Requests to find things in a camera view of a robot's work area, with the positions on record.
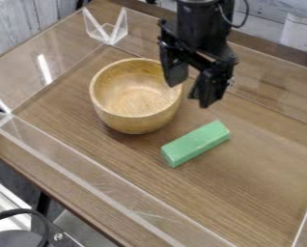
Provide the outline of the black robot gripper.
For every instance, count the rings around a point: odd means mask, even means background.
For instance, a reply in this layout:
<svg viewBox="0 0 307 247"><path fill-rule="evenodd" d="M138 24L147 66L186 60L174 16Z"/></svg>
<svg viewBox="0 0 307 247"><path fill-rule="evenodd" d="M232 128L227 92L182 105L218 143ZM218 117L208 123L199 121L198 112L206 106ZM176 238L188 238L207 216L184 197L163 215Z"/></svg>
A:
<svg viewBox="0 0 307 247"><path fill-rule="evenodd" d="M179 85L188 77L188 67L200 74L188 94L198 99L202 108L208 108L223 99L227 88L235 84L234 67L238 56L227 44L226 38L216 39L212 35L195 35L179 26L176 20L160 19L159 36L160 62L164 78L170 87Z"/></svg>

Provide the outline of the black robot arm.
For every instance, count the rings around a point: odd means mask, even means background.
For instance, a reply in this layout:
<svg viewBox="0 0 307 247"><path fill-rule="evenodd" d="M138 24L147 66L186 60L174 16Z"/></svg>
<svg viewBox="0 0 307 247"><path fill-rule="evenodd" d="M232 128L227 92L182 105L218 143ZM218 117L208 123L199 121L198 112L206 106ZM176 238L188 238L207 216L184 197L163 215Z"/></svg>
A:
<svg viewBox="0 0 307 247"><path fill-rule="evenodd" d="M227 43L232 28L235 0L176 0L175 19L160 18L158 38L160 62L166 81L171 87L184 82L188 68L199 75L188 93L208 108L223 99L227 87L234 83L238 55Z"/></svg>

